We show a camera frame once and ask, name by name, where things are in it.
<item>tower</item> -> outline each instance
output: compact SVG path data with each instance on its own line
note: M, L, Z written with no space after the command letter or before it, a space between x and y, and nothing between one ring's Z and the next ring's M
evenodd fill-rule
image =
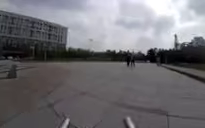
M177 34L174 34L174 49L178 49L179 42L178 42L178 37Z

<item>overcast sky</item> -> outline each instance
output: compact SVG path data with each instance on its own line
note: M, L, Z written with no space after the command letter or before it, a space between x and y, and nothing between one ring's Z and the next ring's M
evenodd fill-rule
M172 48L205 38L205 0L0 0L0 9L69 28L68 46L93 50Z

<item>paved plaza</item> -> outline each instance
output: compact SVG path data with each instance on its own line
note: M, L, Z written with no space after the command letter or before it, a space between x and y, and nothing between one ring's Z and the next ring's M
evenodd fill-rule
M84 128L205 128L205 84L153 64L0 65L0 128L57 128L65 117Z

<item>distant building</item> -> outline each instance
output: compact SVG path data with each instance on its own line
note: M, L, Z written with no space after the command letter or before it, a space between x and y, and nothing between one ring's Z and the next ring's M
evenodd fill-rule
M57 50L67 44L68 28L29 16L0 11L0 54L29 49Z
M174 35L174 49L179 50L185 47L199 47L199 46L205 46L205 39L201 36L194 37L191 42L178 42L178 37L175 34Z
M205 39L203 37L194 37L191 41L191 45L194 47L205 46Z

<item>person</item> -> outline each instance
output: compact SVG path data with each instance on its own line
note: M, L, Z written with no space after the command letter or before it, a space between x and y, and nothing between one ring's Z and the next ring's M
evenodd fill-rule
M129 67L131 61L131 55L128 53L126 57L127 66Z
M135 67L135 56L134 56L134 54L131 55L131 67Z

